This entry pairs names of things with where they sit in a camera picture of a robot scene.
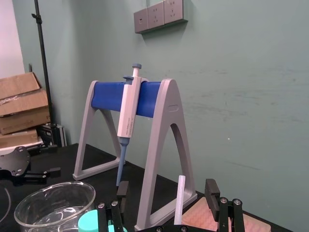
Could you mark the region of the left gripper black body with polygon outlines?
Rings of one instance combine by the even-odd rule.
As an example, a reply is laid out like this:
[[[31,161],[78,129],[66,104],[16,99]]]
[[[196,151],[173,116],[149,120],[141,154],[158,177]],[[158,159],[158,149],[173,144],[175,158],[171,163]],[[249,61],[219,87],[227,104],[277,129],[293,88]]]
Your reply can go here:
[[[11,153],[0,156],[0,175],[10,177],[24,176],[30,165],[30,154],[26,147],[16,147]]]

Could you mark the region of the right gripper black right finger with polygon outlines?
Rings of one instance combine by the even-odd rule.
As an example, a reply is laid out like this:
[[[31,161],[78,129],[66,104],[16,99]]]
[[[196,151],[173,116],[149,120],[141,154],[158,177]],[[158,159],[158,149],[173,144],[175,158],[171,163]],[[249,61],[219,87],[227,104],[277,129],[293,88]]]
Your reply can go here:
[[[232,232],[244,232],[244,217],[240,199],[229,201],[226,197],[221,197],[214,179],[206,179],[205,197],[214,221],[218,223],[218,232],[228,232],[229,221],[231,221]]]

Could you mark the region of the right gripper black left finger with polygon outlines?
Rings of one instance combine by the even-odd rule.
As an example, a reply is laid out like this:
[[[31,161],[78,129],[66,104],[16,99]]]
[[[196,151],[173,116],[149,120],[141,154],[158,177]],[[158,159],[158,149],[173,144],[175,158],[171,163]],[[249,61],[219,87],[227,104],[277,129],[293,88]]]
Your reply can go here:
[[[117,187],[116,199],[97,205],[99,232],[124,232],[124,212],[129,190],[129,182],[121,181]]]

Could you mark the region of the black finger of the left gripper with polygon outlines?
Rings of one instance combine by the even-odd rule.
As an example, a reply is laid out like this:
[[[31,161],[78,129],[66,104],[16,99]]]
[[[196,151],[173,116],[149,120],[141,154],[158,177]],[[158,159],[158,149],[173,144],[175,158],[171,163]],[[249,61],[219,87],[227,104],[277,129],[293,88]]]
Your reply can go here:
[[[14,184],[46,184],[48,178],[57,178],[60,176],[60,167],[37,172],[28,170],[24,174],[14,176]]]

